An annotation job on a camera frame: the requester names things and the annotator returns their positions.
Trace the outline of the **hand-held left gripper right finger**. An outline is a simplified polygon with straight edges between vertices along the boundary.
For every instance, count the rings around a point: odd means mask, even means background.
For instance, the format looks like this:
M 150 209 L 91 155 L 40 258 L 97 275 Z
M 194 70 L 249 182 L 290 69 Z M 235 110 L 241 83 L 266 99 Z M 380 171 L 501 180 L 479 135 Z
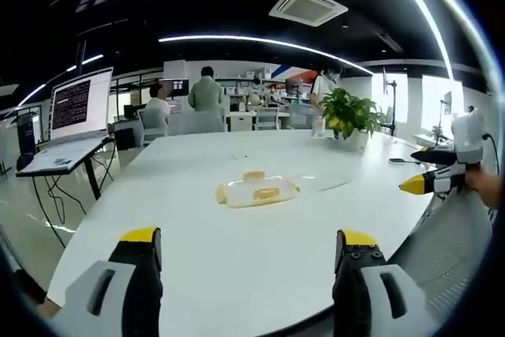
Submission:
M 337 232 L 332 298 L 334 336 L 431 336 L 438 328 L 424 291 L 365 233 Z

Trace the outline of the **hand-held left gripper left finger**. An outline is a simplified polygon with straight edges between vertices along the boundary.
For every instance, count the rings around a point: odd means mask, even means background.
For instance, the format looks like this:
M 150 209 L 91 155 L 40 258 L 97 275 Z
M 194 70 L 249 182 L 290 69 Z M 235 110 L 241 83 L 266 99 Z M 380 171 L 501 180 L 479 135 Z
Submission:
M 163 296 L 161 229 L 131 230 L 66 290 L 51 319 L 58 336 L 158 336 Z

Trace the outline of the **person's right hand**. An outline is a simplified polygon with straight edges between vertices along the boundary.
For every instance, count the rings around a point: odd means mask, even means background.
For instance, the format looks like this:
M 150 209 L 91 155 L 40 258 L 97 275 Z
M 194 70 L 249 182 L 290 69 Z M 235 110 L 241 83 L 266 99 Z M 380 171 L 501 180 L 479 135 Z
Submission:
M 500 209 L 503 203 L 504 177 L 490 174 L 480 167 L 466 170 L 466 185 L 477 191 L 483 203 L 491 209 Z

